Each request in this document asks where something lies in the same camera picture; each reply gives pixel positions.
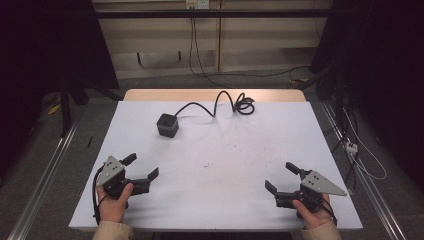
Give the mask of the wooden table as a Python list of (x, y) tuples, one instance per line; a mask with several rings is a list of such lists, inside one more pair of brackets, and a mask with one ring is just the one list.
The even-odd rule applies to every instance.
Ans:
[[(130, 89), (125, 101), (214, 101), (220, 89)], [(233, 99), (240, 93), (257, 102), (305, 102), (297, 89), (227, 89)]]

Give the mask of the person's right hand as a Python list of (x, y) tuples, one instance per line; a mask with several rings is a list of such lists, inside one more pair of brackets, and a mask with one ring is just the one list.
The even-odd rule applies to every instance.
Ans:
[(330, 198), (328, 194), (323, 194), (323, 206), (322, 208), (317, 208), (313, 212), (310, 212), (301, 201), (293, 200), (292, 204), (295, 209), (300, 213), (303, 217), (305, 228), (312, 229), (318, 227), (322, 224), (332, 221), (332, 216), (328, 213), (330, 209)]

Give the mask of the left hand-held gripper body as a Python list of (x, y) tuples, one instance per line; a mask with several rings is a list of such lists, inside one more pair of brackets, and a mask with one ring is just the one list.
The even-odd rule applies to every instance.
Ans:
[(126, 177), (126, 170), (121, 160), (110, 155), (104, 165), (100, 168), (99, 175), (95, 178), (95, 185), (102, 186), (106, 193), (115, 199), (118, 199), (125, 186), (131, 183), (134, 188), (132, 196), (148, 193), (151, 181), (143, 179), (129, 179)]

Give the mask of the white wall socket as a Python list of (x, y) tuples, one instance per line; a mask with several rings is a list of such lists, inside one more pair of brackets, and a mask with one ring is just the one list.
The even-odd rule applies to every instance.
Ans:
[(210, 8), (209, 0), (185, 0), (187, 9), (207, 10)]

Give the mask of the aluminium floor rail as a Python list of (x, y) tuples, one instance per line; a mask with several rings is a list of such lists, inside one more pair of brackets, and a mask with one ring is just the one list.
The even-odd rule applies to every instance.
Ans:
[(50, 188), (53, 178), (56, 175), (59, 166), (66, 154), (66, 151), (69, 148), (69, 145), (75, 135), (78, 125), (79, 121), (76, 120), (65, 133), (65, 135), (59, 139), (58, 145), (55, 148), (53, 155), (49, 159), (48, 165), (44, 170), (43, 175), (32, 192), (29, 201), (25, 205), (23, 212), (20, 214), (7, 240), (25, 240), (28, 236), (32, 224), (41, 208), (42, 202), (44, 201)]
[(347, 154), (347, 159), (349, 164), (353, 167), (356, 174), (356, 178), (361, 182), (368, 198), (371, 201), (372, 206), (374, 207), (376, 214), (378, 215), (381, 223), (383, 224), (386, 232), (388, 233), (391, 240), (406, 240), (406, 237), (401, 230), (401, 227), (390, 209), (387, 202), (384, 200), (374, 181), (375, 178), (372, 177), (369, 172), (366, 170), (366, 167), (363, 165), (363, 162), (359, 158), (359, 155), (353, 155), (347, 151), (347, 148), (344, 146), (342, 130), (339, 125), (336, 124), (336, 115), (331, 107), (331, 104), (328, 102), (323, 102), (321, 104), (325, 115), (328, 118), (337, 138), (341, 142), (341, 146), (344, 149), (344, 152)]

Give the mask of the black cube power socket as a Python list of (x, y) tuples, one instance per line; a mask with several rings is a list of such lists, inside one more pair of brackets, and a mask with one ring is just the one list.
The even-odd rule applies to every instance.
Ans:
[(179, 129), (177, 117), (166, 113), (163, 113), (159, 117), (156, 125), (159, 134), (169, 138), (173, 138)]

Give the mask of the black curtain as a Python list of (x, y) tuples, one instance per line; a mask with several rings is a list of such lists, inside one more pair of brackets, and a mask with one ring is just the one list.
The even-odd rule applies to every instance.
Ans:
[(0, 183), (49, 93), (78, 103), (117, 77), (92, 0), (0, 0)]
[(339, 72), (400, 168), (424, 192), (424, 0), (332, 0), (310, 70)]

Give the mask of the person's left hand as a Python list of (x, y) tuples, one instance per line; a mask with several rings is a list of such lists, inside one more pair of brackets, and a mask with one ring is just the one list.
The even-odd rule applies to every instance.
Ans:
[(97, 194), (101, 202), (99, 203), (99, 213), (101, 221), (122, 223), (126, 212), (126, 203), (130, 198), (134, 186), (129, 183), (125, 186), (118, 199), (109, 197), (103, 187), (97, 188)]

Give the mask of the white table cover sheet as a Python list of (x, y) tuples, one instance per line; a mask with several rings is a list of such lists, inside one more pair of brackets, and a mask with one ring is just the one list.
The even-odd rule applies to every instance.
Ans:
[[(163, 113), (178, 119), (173, 138), (158, 132)], [(264, 186), (268, 180), (282, 192), (299, 189), (287, 162), (344, 184), (307, 102), (258, 102), (253, 114), (240, 115), (228, 103), (123, 101), (95, 164), (132, 153), (137, 159), (128, 178), (159, 168), (149, 193), (131, 197), (125, 214), (128, 224), (146, 231), (297, 229), (295, 211), (277, 207)]]

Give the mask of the black horizontal metal bar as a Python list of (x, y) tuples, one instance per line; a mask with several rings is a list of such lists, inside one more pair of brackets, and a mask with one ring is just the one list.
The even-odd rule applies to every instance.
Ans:
[(96, 11), (101, 19), (130, 18), (314, 18), (329, 17), (335, 12), (330, 9), (296, 9), (296, 10), (137, 10), (137, 11)]

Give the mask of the black metal stand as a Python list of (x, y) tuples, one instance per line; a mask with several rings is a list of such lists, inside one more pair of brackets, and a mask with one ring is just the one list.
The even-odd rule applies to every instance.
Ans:
[(61, 113), (62, 113), (62, 133), (61, 136), (65, 137), (72, 126), (70, 99), (73, 99), (76, 105), (86, 105), (89, 101), (83, 85), (78, 80), (73, 80), (64, 75), (60, 81), (59, 94), (61, 99)]

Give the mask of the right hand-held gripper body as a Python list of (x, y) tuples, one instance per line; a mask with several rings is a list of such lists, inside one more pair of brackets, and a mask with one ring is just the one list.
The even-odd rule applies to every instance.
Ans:
[(308, 210), (314, 211), (323, 202), (323, 194), (346, 196), (345, 190), (315, 170), (291, 169), (300, 176), (300, 189), (293, 193), (279, 192), (274, 188), (277, 207), (294, 209), (293, 200), (299, 200)]

